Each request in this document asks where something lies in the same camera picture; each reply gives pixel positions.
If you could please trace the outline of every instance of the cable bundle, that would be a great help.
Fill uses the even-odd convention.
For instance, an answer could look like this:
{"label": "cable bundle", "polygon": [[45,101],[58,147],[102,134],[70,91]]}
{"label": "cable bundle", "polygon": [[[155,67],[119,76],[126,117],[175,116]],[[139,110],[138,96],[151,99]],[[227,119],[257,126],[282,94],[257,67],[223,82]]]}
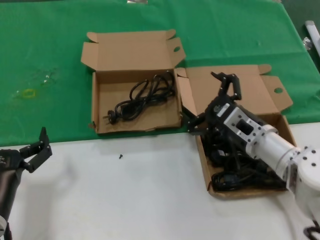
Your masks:
{"label": "cable bundle", "polygon": [[[143,86],[142,89],[133,97],[134,91],[140,86]],[[147,94],[143,96],[147,87],[149,87],[149,90]],[[136,119],[145,108],[163,104],[168,98],[175,95],[175,76],[170,71],[166,71],[163,75],[155,75],[151,81],[146,79],[136,84],[130,91],[130,99],[119,102],[115,106],[114,111],[109,110],[107,116],[103,118],[108,119],[111,124],[115,124],[119,119],[132,121]]]}
{"label": "cable bundle", "polygon": [[201,138],[205,155],[222,172],[211,176],[215,191],[235,191],[255,187],[260,189],[285,190],[286,183],[262,160],[256,160],[236,149],[224,130],[208,131]]}

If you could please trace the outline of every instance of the hole in box flap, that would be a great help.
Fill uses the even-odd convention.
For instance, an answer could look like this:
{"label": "hole in box flap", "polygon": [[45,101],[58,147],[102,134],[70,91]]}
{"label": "hole in box flap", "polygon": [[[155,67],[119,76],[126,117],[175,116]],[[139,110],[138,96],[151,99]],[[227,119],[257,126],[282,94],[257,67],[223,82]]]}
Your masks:
{"label": "hole in box flap", "polygon": [[275,92],[276,94],[281,94],[283,91],[284,91],[284,90],[283,90],[281,87],[277,87],[277,88],[274,89],[274,92]]}
{"label": "hole in box flap", "polygon": [[176,52],[178,52],[180,49],[181,49],[181,48],[180,48],[179,46],[176,46],[173,51],[176,53]]}

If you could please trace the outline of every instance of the white table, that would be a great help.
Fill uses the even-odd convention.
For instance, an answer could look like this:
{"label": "white table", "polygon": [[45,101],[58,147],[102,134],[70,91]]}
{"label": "white table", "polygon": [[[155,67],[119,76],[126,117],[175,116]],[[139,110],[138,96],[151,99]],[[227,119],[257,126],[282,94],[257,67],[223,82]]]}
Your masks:
{"label": "white table", "polygon": [[[291,129],[298,145],[320,148],[320,123]],[[288,192],[210,196],[186,133],[51,146],[41,168],[23,173],[13,240],[300,240],[312,225]]]}

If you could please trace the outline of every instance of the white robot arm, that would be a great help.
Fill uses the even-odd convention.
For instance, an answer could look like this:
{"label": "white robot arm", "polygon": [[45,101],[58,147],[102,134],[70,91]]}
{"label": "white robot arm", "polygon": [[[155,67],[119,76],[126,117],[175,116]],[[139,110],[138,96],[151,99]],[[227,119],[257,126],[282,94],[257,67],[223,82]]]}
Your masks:
{"label": "white robot arm", "polygon": [[[296,204],[316,224],[320,222],[320,149],[296,147],[278,135],[278,130],[235,103],[241,100],[239,79],[234,74],[211,73],[221,81],[218,96],[205,112],[188,122],[188,132],[203,135],[223,131],[238,150],[252,159],[261,159],[286,182]],[[233,84],[233,96],[227,94]],[[206,122],[207,127],[200,128]],[[320,233],[319,225],[310,228]]]}

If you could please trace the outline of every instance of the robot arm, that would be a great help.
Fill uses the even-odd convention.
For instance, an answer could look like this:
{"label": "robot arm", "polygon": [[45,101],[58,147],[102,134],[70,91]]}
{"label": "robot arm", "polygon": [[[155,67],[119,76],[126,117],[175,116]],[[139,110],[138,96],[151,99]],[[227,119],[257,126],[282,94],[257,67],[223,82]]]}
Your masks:
{"label": "robot arm", "polygon": [[[218,96],[204,113],[188,122],[188,132],[202,135],[223,131],[239,150],[269,165],[286,182],[302,212],[311,220],[320,221],[320,149],[292,145],[273,126],[235,103],[241,100],[236,75],[211,74],[221,81]],[[227,95],[230,83],[233,83],[233,96]],[[207,122],[206,128],[200,128],[202,122]]]}
{"label": "robot arm", "polygon": [[[11,239],[8,219],[21,181],[22,172],[33,173],[52,155],[46,128],[39,141],[18,150],[0,150],[0,237]],[[25,159],[34,156],[29,162]]]}

